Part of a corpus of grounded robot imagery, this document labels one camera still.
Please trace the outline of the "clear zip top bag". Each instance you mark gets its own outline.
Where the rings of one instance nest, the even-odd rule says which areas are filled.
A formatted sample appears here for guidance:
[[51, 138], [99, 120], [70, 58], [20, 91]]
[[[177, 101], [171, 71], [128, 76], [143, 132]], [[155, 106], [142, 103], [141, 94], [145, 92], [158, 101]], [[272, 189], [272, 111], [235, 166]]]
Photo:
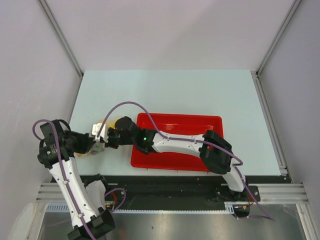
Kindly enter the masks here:
[[[108, 128], [115, 128], [115, 123], [116, 123], [116, 120], [112, 122], [107, 121], [105, 125]], [[84, 157], [97, 155], [105, 151], [105, 148], [103, 147], [103, 145], [104, 145], [103, 143], [95, 143], [87, 153], [76, 153], [76, 156], [79, 158], [84, 158]]]

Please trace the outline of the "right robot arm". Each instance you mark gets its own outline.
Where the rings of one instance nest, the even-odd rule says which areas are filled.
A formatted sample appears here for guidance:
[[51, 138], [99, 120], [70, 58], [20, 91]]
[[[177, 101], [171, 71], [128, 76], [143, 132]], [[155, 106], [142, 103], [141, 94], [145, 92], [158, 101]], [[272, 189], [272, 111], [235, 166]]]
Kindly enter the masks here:
[[96, 138], [108, 148], [131, 145], [144, 155], [169, 153], [198, 158], [209, 172], [223, 177], [227, 197], [242, 201], [249, 194], [246, 177], [239, 170], [243, 162], [234, 155], [231, 144], [212, 130], [198, 135], [172, 134], [157, 126], [141, 128], [125, 116], [114, 127], [103, 124]]

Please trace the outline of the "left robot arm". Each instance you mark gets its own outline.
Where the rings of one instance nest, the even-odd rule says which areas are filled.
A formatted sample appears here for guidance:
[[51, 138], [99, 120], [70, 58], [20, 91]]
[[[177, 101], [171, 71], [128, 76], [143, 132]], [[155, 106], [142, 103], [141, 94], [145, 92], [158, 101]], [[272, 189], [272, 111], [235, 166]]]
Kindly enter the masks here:
[[62, 119], [37, 121], [43, 136], [39, 139], [38, 161], [57, 182], [68, 206], [72, 231], [70, 240], [97, 240], [115, 229], [105, 199], [111, 188], [100, 174], [83, 183], [75, 154], [86, 154], [95, 144], [89, 133], [72, 131]]

